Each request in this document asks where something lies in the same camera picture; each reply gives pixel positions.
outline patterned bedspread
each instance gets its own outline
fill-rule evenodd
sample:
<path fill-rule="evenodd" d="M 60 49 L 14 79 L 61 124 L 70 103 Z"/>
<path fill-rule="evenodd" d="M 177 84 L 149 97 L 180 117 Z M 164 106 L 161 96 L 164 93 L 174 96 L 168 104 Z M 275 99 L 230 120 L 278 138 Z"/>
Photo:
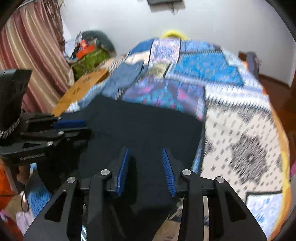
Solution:
<path fill-rule="evenodd" d="M 141 73 L 130 77 L 129 85 L 124 80 L 119 87 L 120 78 L 114 77 L 117 87 L 110 97 L 175 109 L 202 121 L 192 171 L 210 179 L 223 176 L 265 235 L 273 237 L 278 220 L 283 219 L 283 178 L 287 177 L 278 129 L 262 85 L 234 54 L 207 42 L 150 39 L 132 49 L 122 64 L 139 62 Z M 120 75 L 118 69 L 108 81 Z"/>

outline striped curtain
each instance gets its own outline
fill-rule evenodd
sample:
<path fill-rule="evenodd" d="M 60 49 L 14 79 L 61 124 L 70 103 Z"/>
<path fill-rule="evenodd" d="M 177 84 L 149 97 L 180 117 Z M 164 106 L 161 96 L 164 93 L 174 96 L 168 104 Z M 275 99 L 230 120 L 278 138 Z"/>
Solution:
<path fill-rule="evenodd" d="M 74 84 L 62 51 L 62 20 L 57 0 L 39 0 L 17 9 L 0 31 L 0 70 L 32 69 L 23 109 L 51 112 Z"/>

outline wall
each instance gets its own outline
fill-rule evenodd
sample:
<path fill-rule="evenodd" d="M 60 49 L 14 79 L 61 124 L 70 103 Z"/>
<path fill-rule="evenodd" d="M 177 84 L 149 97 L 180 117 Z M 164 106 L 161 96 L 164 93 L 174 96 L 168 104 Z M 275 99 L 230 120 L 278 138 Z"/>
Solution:
<path fill-rule="evenodd" d="M 151 10 L 146 0 L 65 0 L 61 14 L 72 37 L 80 30 L 102 30 L 117 54 L 175 29 L 235 54 L 255 51 L 262 74 L 290 84 L 295 41 L 265 0 L 184 0 L 184 5 L 173 15 Z"/>

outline blue gripper pad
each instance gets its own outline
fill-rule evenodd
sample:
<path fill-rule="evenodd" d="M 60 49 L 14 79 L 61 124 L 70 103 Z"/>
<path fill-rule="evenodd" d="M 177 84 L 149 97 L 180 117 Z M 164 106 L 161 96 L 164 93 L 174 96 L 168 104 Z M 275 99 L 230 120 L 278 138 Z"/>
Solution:
<path fill-rule="evenodd" d="M 66 129 L 66 128 L 80 128 L 86 127 L 86 123 L 84 120 L 59 120 L 53 124 L 55 129 Z"/>
<path fill-rule="evenodd" d="M 167 180 L 168 190 L 171 193 L 172 197 L 176 196 L 176 186 L 175 186 L 175 176 L 172 171 L 172 167 L 170 166 L 170 162 L 168 159 L 168 155 L 165 149 L 162 150 L 162 160 L 163 160 L 163 168 L 165 171 L 165 177 Z"/>
<path fill-rule="evenodd" d="M 128 161 L 129 161 L 128 153 L 129 153 L 129 149 L 127 148 L 124 154 L 124 158 L 120 167 L 119 174 L 118 174 L 118 185 L 116 190 L 118 196 L 121 196 L 121 193 L 124 190 L 124 183 L 126 181 L 126 174 L 128 172 Z"/>

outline black cloth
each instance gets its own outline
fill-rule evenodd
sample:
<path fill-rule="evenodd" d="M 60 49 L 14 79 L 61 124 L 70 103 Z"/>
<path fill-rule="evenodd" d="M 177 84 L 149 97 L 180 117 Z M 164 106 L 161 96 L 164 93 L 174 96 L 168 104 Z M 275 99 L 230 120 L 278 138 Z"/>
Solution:
<path fill-rule="evenodd" d="M 119 156 L 133 157 L 122 197 L 114 205 L 128 240 L 152 240 L 175 205 L 166 184 L 162 148 L 190 169 L 202 123 L 178 111 L 113 100 L 98 95 L 85 109 L 65 113 L 63 120 L 83 119 L 92 138 L 80 154 L 78 178 L 92 177 Z"/>

